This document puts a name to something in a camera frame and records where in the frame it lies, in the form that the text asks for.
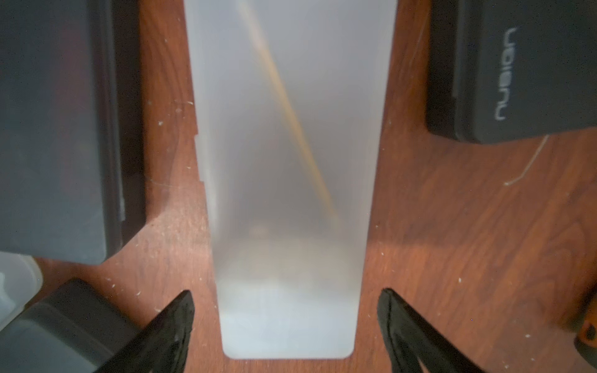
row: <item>translucent plastic container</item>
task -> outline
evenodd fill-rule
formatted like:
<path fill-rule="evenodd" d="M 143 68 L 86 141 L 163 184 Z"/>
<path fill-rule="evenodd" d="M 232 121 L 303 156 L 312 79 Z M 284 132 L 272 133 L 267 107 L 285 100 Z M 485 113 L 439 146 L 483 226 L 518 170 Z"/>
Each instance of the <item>translucent plastic container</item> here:
<path fill-rule="evenodd" d="M 38 293 L 42 274 L 32 257 L 0 252 L 0 330 Z"/>
<path fill-rule="evenodd" d="M 396 1 L 184 5 L 224 352 L 346 357 Z"/>

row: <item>wooden table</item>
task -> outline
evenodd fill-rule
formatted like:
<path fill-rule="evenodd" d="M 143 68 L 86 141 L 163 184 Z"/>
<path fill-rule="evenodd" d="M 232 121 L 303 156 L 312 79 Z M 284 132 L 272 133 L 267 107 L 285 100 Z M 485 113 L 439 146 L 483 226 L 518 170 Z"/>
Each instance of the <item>wooden table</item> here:
<path fill-rule="evenodd" d="M 98 267 L 41 260 L 42 294 L 79 276 L 145 325 L 190 289 L 187 372 L 389 372 L 375 307 L 391 286 L 488 372 L 591 372 L 563 326 L 597 279 L 597 130 L 551 136 L 511 186 L 540 138 L 477 146 L 430 135 L 429 7 L 399 3 L 350 358 L 222 354 L 182 0 L 141 2 L 147 226 Z"/>

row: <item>black case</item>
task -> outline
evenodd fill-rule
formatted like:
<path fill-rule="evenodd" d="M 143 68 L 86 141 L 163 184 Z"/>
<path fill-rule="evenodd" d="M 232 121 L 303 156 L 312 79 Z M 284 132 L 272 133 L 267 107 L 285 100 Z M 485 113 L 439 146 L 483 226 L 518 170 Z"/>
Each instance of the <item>black case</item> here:
<path fill-rule="evenodd" d="M 434 0 L 427 126 L 496 143 L 597 125 L 597 2 Z"/>
<path fill-rule="evenodd" d="M 0 331 L 0 373 L 90 373 L 139 331 L 89 284 L 72 279 Z"/>
<path fill-rule="evenodd" d="M 0 250 L 98 264 L 144 225 L 136 0 L 0 7 Z"/>

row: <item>wooden stick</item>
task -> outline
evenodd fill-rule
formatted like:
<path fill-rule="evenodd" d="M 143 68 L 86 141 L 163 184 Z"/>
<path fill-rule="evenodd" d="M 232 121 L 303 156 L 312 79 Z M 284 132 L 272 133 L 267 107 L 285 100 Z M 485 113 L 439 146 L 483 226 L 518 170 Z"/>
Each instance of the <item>wooden stick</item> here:
<path fill-rule="evenodd" d="M 296 146 L 303 160 L 303 164 L 305 165 L 307 173 L 309 174 L 311 182 L 315 188 L 315 192 L 317 193 L 321 202 L 324 204 L 325 210 L 330 218 L 333 221 L 336 221 L 338 216 L 332 202 L 330 191 L 325 185 L 325 181 L 321 175 L 319 167 L 317 167 L 317 163 L 315 162 L 315 158 L 313 157 L 309 143 L 304 135 L 303 127 L 300 124 L 299 117 L 290 103 L 288 93 L 286 92 L 286 88 L 284 87 L 284 83 L 282 82 L 282 78 L 280 77 L 276 63 L 273 61 L 267 41 L 263 36 L 263 31 L 261 30 L 261 26 L 257 21 L 257 16 L 246 0 L 240 0 L 238 3 L 238 8 L 241 17 L 249 31 L 249 36 L 251 38 L 251 42 L 253 43 L 253 47 L 257 51 L 259 59 L 263 64 L 270 80 L 272 81 L 273 90 L 278 97 L 280 104 L 282 105 L 284 115 L 287 119 L 288 130 L 295 140 Z"/>

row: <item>ubiquiti logo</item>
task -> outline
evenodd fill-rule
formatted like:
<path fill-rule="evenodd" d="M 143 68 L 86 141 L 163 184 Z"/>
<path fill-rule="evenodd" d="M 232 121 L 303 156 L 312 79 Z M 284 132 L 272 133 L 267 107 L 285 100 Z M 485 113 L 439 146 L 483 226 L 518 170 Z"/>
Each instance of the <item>ubiquiti logo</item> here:
<path fill-rule="evenodd" d="M 508 107 L 510 102 L 510 84 L 512 84 L 512 66 L 514 64 L 514 56 L 516 52 L 516 43 L 512 41 L 512 34 L 516 32 L 518 27 L 513 27 L 506 30 L 504 33 L 504 45 L 501 52 L 501 72 L 497 80 L 498 94 L 501 100 L 496 104 L 496 113 L 494 115 L 497 121 L 506 119 L 504 110 Z"/>

